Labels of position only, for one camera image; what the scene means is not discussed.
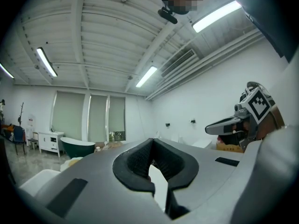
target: bathtub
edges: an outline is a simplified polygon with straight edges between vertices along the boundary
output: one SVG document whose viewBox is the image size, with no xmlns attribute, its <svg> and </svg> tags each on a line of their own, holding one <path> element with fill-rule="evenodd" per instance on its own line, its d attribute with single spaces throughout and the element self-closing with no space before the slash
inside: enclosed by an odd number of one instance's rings
<svg viewBox="0 0 299 224">
<path fill-rule="evenodd" d="M 62 137 L 62 144 L 67 155 L 72 158 L 85 157 L 94 152 L 94 142 L 86 142 Z"/>
</svg>

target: black sticker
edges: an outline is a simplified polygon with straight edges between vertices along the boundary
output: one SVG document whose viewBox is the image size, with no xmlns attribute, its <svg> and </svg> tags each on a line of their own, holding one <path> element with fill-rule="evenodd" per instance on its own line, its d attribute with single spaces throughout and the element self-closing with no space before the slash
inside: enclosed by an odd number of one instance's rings
<svg viewBox="0 0 299 224">
<path fill-rule="evenodd" d="M 270 108 L 261 91 L 258 91 L 248 104 L 259 121 Z"/>
</svg>

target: air vent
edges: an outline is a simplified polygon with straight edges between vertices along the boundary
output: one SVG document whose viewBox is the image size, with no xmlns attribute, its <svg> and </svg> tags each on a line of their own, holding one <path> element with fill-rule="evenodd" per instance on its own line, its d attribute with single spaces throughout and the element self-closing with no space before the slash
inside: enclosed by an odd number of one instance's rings
<svg viewBox="0 0 299 224">
<path fill-rule="evenodd" d="M 193 49 L 191 49 L 188 52 L 186 52 L 184 55 L 182 55 L 175 62 L 171 63 L 171 60 L 170 60 L 170 62 L 168 62 L 161 68 L 161 71 L 162 71 L 161 76 L 164 78 L 170 72 L 172 72 L 174 69 L 176 69 L 178 66 L 180 66 L 181 64 L 183 64 L 185 61 L 187 61 L 188 59 L 190 59 L 193 56 L 195 56 L 195 52 L 193 51 Z"/>
</svg>

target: stool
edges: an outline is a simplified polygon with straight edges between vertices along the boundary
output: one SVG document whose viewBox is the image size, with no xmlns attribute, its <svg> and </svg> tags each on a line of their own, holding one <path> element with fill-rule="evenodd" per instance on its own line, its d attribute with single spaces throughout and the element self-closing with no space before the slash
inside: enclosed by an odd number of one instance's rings
<svg viewBox="0 0 299 224">
<path fill-rule="evenodd" d="M 29 147 L 32 146 L 32 147 L 33 147 L 33 150 L 36 149 L 37 145 L 38 145 L 38 140 L 35 140 L 35 139 L 29 139 L 29 140 L 28 140 L 28 146 L 29 146 Z"/>
</svg>

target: person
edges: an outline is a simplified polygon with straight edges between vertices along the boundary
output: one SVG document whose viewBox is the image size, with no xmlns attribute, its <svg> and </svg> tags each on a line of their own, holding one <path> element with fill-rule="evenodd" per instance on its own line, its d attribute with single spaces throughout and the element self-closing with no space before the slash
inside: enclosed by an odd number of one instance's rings
<svg viewBox="0 0 299 224">
<path fill-rule="evenodd" d="M 162 0 L 173 12 L 186 14 L 195 0 Z M 291 61 L 299 44 L 296 21 L 297 0 L 236 0 L 246 16 L 264 34 L 280 57 Z"/>
<path fill-rule="evenodd" d="M 0 102 L 0 133 L 1 133 L 1 130 L 2 130 L 1 123 L 2 123 L 2 119 L 3 119 L 3 106 L 4 105 L 5 105 L 5 100 L 2 100 Z"/>
</svg>

